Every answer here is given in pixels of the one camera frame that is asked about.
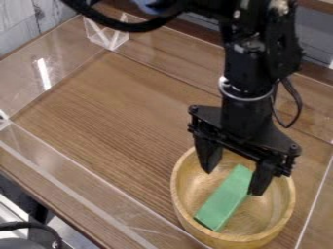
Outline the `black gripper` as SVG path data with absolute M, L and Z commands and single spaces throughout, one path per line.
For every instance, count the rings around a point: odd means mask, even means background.
M 276 91 L 282 84 L 297 103 L 297 115 L 285 124 L 274 109 Z M 282 133 L 273 123 L 277 119 L 289 128 L 302 111 L 302 99 L 288 78 L 278 79 L 258 95 L 238 90 L 222 77 L 218 82 L 222 95 L 219 107 L 191 105 L 189 131 L 194 137 L 195 151 L 202 169 L 211 174 L 227 149 L 253 160 L 257 169 L 249 186 L 249 194 L 261 196 L 273 177 L 290 176 L 301 146 Z

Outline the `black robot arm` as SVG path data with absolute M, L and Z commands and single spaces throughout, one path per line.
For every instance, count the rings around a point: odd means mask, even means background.
M 153 18 L 126 23 L 99 12 L 86 0 L 62 0 L 99 24 L 122 32 L 150 32 L 191 12 L 217 20 L 225 50 L 218 107 L 189 107 L 189 131 L 199 164 L 213 172 L 229 149 L 257 163 L 249 194 L 264 194 L 276 177 L 290 176 L 301 146 L 281 131 L 274 110 L 284 86 L 302 107 L 289 77 L 301 69 L 304 51 L 296 32 L 297 0 L 131 0 Z

